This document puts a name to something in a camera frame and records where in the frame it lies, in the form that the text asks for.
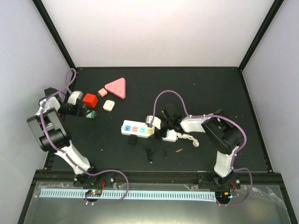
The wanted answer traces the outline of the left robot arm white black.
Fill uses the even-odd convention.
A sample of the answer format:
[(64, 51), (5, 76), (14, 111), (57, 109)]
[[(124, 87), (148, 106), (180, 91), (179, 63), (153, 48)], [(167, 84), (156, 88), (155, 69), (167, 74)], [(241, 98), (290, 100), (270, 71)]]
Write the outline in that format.
[(27, 119), (27, 124), (39, 147), (45, 152), (52, 152), (61, 157), (73, 169), (74, 181), (80, 184), (96, 186), (100, 174), (95, 166), (74, 146), (71, 134), (63, 125), (62, 116), (84, 117), (92, 112), (82, 103), (83, 93), (73, 91), (63, 102), (58, 90), (52, 87), (45, 90), (48, 96), (39, 100), (38, 112)]

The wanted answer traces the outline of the red plug adapter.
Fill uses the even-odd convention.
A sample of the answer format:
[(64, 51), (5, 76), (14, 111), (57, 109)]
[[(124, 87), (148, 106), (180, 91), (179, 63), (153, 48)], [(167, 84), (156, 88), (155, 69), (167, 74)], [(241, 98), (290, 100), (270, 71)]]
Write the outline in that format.
[(82, 101), (86, 106), (88, 106), (90, 108), (95, 108), (98, 103), (98, 98), (96, 95), (87, 93), (87, 94), (85, 94)]

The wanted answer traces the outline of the small pink plug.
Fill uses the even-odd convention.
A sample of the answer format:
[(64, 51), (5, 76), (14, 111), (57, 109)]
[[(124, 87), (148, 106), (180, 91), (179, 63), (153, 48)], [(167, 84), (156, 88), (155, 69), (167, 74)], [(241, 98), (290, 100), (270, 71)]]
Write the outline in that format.
[(107, 90), (105, 88), (101, 88), (100, 90), (98, 90), (98, 95), (101, 97), (104, 97), (108, 94)]

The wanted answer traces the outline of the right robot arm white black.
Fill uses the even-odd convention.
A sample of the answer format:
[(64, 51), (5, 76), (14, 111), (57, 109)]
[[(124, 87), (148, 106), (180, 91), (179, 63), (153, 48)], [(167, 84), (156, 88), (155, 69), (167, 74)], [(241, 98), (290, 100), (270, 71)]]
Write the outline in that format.
[(239, 150), (247, 143), (242, 128), (225, 117), (223, 110), (208, 115), (180, 115), (173, 105), (162, 110), (163, 117), (148, 116), (146, 123), (157, 131), (155, 136), (162, 139), (170, 131), (176, 132), (176, 138), (193, 141), (195, 147), (199, 142), (189, 133), (205, 133), (217, 149), (216, 163), (212, 182), (214, 186), (223, 188), (229, 183), (229, 176), (234, 168), (234, 160)]

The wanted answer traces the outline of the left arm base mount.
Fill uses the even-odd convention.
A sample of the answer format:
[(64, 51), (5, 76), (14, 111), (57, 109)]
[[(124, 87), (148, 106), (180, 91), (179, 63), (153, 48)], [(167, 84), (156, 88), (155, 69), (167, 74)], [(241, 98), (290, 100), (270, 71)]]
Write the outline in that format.
[(75, 176), (73, 186), (83, 188), (101, 188), (102, 186), (110, 187), (114, 182), (114, 176), (115, 174), (110, 172), (97, 176), (81, 174)]

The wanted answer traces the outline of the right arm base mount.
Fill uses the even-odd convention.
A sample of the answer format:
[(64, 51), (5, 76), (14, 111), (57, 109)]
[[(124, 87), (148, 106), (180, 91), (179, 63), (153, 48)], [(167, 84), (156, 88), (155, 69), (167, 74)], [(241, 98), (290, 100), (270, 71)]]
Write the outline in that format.
[(226, 177), (220, 177), (215, 172), (199, 173), (198, 179), (195, 181), (200, 187), (207, 187), (209, 189), (232, 189), (231, 183), (235, 183), (238, 176), (230, 173)]

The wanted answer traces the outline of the green plug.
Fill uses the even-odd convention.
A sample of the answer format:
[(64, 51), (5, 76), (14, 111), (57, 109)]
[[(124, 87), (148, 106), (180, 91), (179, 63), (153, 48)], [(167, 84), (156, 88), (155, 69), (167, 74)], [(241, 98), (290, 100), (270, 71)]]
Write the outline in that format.
[(86, 118), (88, 119), (94, 119), (96, 117), (96, 112), (95, 111), (89, 111), (87, 114), (86, 114)]

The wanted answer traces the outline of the white plug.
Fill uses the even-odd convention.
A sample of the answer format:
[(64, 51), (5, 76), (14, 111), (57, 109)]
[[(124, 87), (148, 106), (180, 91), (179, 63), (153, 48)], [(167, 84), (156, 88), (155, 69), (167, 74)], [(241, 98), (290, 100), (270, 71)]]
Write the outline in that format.
[(103, 109), (105, 111), (111, 112), (115, 106), (115, 102), (112, 100), (106, 100), (105, 103), (103, 104)]

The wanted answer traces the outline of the white power strip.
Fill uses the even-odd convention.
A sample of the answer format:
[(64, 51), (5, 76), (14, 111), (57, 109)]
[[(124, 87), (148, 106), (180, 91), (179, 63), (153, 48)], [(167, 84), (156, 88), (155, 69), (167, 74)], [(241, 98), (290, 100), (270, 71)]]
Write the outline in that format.
[[(157, 131), (154, 127), (148, 127), (145, 123), (124, 120), (121, 126), (121, 134), (123, 135), (135, 135), (140, 138), (154, 137)], [(166, 137), (162, 137), (163, 141), (176, 142), (177, 133), (174, 130), (166, 132)]]

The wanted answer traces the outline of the pink triangular socket adapter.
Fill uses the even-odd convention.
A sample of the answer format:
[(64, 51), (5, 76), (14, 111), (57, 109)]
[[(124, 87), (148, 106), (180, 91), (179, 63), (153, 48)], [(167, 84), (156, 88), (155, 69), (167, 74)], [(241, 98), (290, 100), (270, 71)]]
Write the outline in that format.
[(121, 99), (126, 97), (126, 80), (123, 77), (106, 84), (104, 88)]

